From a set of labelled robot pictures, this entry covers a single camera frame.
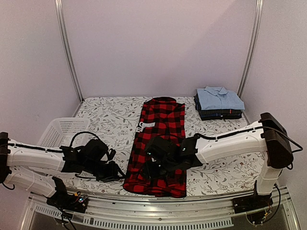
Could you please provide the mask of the red black plaid shirt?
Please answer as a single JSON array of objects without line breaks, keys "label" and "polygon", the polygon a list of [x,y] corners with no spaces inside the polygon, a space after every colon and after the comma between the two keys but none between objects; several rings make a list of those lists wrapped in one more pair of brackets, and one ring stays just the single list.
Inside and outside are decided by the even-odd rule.
[{"label": "red black plaid shirt", "polygon": [[123,188],[127,192],[155,197],[183,198],[187,195],[185,170],[176,169],[166,178],[142,177],[146,161],[175,161],[185,138],[185,105],[171,97],[146,101],[141,110]]}]

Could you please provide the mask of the dark shirts stack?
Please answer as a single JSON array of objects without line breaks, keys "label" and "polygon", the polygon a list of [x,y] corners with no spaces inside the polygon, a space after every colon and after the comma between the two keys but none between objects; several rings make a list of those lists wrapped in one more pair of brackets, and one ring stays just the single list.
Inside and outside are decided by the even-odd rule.
[{"label": "dark shirts stack", "polygon": [[194,96],[194,102],[195,102],[195,109],[199,113],[199,116],[202,121],[240,119],[242,117],[241,110],[234,110],[234,109],[202,110],[197,94]]}]

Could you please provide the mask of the light blue shirt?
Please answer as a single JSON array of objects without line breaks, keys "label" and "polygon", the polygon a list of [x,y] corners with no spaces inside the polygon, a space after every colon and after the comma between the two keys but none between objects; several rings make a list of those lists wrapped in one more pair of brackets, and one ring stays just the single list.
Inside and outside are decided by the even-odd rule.
[{"label": "light blue shirt", "polygon": [[245,110],[244,102],[239,96],[225,87],[198,88],[197,96],[202,110]]}]

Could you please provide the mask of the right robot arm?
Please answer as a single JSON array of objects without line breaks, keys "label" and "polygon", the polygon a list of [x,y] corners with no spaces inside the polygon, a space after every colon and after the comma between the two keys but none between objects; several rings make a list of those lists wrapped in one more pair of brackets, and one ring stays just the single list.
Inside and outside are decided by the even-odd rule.
[{"label": "right robot arm", "polygon": [[220,158],[265,152],[253,194],[233,199],[235,207],[258,209],[272,205],[271,195],[277,179],[284,168],[293,165],[293,154],[302,150],[303,147],[288,136],[274,116],[262,113],[259,121],[218,136],[196,133],[179,144],[161,136],[150,139],[144,149],[150,159],[141,174],[146,179],[156,179],[175,170],[187,170]]}]

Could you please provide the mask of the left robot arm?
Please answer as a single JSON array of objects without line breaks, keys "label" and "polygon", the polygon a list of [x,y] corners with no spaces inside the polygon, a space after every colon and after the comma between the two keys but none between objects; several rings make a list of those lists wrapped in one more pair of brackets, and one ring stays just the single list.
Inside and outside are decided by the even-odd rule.
[{"label": "left robot arm", "polygon": [[90,173],[94,179],[111,182],[125,174],[114,162],[116,154],[95,136],[87,144],[46,148],[26,145],[0,134],[0,182],[23,187],[52,198],[61,208],[71,204],[64,182],[56,173]]}]

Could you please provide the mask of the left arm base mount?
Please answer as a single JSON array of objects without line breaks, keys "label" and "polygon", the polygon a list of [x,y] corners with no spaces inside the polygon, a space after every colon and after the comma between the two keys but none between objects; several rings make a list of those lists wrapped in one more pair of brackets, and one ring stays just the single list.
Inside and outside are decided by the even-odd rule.
[{"label": "left arm base mount", "polygon": [[88,201],[88,195],[81,194],[81,192],[68,194],[67,192],[57,191],[53,196],[47,197],[48,205],[78,213],[86,212]]}]

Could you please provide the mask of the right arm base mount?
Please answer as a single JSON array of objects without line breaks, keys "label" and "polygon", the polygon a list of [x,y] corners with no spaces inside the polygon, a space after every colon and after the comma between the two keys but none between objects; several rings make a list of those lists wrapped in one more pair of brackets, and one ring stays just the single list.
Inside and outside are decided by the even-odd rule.
[{"label": "right arm base mount", "polygon": [[245,213],[252,225],[261,225],[271,213],[273,201],[271,195],[253,193],[232,199],[235,214]]}]

